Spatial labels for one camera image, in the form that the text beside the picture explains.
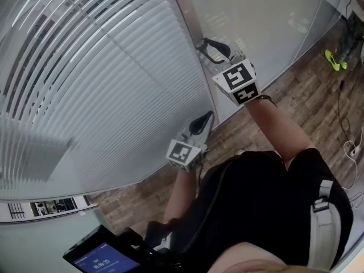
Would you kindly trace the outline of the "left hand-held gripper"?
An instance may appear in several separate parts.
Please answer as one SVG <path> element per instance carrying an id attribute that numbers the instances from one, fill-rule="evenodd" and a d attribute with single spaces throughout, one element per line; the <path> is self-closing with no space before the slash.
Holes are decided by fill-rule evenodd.
<path id="1" fill-rule="evenodd" d="M 214 112 L 187 120 L 175 139 L 172 139 L 166 154 L 166 159 L 175 168 L 190 172 L 202 162 L 207 152 L 206 141 L 214 124 Z"/>

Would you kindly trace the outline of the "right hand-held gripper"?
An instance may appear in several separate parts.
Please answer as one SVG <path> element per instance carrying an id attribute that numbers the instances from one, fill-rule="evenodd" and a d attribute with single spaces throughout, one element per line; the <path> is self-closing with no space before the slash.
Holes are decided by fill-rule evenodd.
<path id="1" fill-rule="evenodd" d="M 213 82 L 233 103 L 244 105 L 261 95 L 255 67 L 235 42 L 223 38 L 203 38 L 203 42 L 197 46 L 199 44 L 203 45 L 199 52 L 214 64 Z M 211 57 L 208 47 L 216 51 L 219 60 Z"/>

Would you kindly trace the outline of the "person's right forearm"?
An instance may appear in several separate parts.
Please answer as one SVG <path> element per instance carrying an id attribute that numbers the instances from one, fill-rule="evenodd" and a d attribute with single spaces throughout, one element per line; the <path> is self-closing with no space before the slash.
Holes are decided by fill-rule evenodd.
<path id="1" fill-rule="evenodd" d="M 310 137 L 268 99 L 254 99 L 245 108 L 273 148 L 289 167 L 302 151 L 314 148 Z"/>

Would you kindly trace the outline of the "person's left forearm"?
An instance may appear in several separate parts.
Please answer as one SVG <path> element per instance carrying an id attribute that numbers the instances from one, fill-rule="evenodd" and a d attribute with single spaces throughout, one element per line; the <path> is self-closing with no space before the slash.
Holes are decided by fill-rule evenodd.
<path id="1" fill-rule="evenodd" d="M 164 212 L 163 222 L 165 224 L 184 215 L 196 197 L 196 189 L 196 169 L 189 172 L 179 170 Z"/>

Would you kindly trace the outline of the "black wristband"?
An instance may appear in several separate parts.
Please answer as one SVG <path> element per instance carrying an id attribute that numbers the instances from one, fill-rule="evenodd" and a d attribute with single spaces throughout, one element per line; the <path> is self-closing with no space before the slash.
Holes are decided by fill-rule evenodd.
<path id="1" fill-rule="evenodd" d="M 277 107 L 276 103 L 272 100 L 272 98 L 266 94 L 261 94 L 257 98 L 257 100 L 268 100 L 270 101 L 275 107 Z"/>

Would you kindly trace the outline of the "person's black shirt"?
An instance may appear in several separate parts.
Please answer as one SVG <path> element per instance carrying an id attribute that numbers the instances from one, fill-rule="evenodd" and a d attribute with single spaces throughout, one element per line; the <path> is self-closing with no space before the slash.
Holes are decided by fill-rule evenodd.
<path id="1" fill-rule="evenodd" d="M 329 202 L 340 215 L 341 258 L 353 225 L 349 199 L 314 148 L 290 166 L 273 151 L 246 151 L 205 175 L 188 210 L 166 224 L 148 224 L 145 240 L 156 247 L 169 238 L 169 251 L 183 271 L 206 273 L 228 248 L 248 242 L 288 265 L 309 260 L 311 207 L 324 180 L 333 183 Z"/>

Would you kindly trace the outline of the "black tablet holder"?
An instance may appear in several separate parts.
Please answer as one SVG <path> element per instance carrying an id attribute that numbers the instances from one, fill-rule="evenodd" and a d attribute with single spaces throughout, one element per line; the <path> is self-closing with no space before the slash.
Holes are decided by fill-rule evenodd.
<path id="1" fill-rule="evenodd" d="M 141 235 L 130 227 L 126 227 L 116 235 L 116 242 L 123 254 L 136 261 L 140 265 L 157 267 L 158 253 L 152 249 Z"/>

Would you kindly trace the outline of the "black tablet with blue screen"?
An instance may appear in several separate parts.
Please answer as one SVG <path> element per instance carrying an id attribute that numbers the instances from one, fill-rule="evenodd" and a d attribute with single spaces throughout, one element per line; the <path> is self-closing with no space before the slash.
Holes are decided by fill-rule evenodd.
<path id="1" fill-rule="evenodd" d="M 99 225 L 63 254 L 63 259 L 82 273 L 137 273 L 142 268 L 128 249 L 103 225 Z"/>

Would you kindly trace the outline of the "black metal railing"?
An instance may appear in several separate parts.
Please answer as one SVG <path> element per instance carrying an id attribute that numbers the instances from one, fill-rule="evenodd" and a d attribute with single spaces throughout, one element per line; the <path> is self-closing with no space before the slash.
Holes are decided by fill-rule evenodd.
<path id="1" fill-rule="evenodd" d="M 25 218 L 25 212 L 22 208 L 21 203 L 11 202 L 11 203 L 8 203 L 7 205 L 8 205 L 10 216 L 12 219 Z"/>

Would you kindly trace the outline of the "frosted glass door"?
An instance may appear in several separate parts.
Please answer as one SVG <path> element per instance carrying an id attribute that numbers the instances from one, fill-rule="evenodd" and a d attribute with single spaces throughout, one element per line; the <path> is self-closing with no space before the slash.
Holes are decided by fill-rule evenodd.
<path id="1" fill-rule="evenodd" d="M 61 216 L 0 223 L 0 273 L 81 273 L 63 254 L 99 225 L 114 231 L 97 206 Z"/>

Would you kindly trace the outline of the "grey metal window post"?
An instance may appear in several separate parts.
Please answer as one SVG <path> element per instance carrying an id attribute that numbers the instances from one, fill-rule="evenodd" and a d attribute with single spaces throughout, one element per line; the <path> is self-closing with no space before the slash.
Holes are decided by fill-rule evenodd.
<path id="1" fill-rule="evenodd" d="M 204 36 L 202 33 L 201 25 L 196 14 L 196 10 L 193 5 L 192 0 L 176 0 L 176 3 L 180 9 L 183 16 L 185 25 L 188 29 L 189 36 L 191 37 L 193 43 L 193 51 L 197 58 L 197 62 L 200 65 L 200 69 L 205 77 L 205 85 L 209 93 L 209 98 L 212 102 L 213 111 L 215 113 L 214 128 L 221 124 L 220 118 L 218 116 L 217 105 L 213 97 L 212 92 L 212 77 L 206 66 L 201 62 L 199 55 L 197 54 L 197 45 L 203 40 Z"/>

